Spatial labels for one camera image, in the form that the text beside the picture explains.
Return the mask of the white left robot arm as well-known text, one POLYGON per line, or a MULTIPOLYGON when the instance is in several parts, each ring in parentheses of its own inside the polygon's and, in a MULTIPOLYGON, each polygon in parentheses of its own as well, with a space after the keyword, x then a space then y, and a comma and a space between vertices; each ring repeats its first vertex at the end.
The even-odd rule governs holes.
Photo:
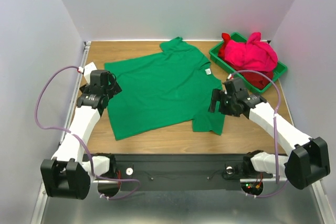
POLYGON ((51 159, 43 160, 40 171, 49 197, 85 199, 91 184, 100 176, 117 179, 117 166, 112 154, 90 154, 87 143, 109 101, 121 88, 108 70, 99 70, 91 62, 76 67, 86 84, 80 87, 75 114, 70 127, 55 127, 65 136, 51 159))

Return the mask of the green t shirt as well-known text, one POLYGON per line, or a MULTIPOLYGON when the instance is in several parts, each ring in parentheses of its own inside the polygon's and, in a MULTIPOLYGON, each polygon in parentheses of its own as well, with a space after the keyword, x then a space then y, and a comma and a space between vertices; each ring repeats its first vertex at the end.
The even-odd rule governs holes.
POLYGON ((224 115, 208 111, 213 89, 222 88, 210 60, 181 37, 160 48, 160 53, 104 65, 122 89, 107 107, 115 139, 185 121, 192 121, 194 132, 221 135, 224 115))

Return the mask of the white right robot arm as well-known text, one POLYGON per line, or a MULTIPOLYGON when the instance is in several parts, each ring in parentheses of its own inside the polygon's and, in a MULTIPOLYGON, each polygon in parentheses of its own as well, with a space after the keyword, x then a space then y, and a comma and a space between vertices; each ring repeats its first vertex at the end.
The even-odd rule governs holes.
POLYGON ((258 94, 250 94, 241 78, 231 78, 225 89, 212 91, 209 112, 239 117, 244 115, 276 140, 285 155, 256 150, 243 158, 241 170, 253 177, 268 173, 286 178, 297 189, 304 189, 330 174, 328 145, 321 137, 312 138, 280 116, 258 94))

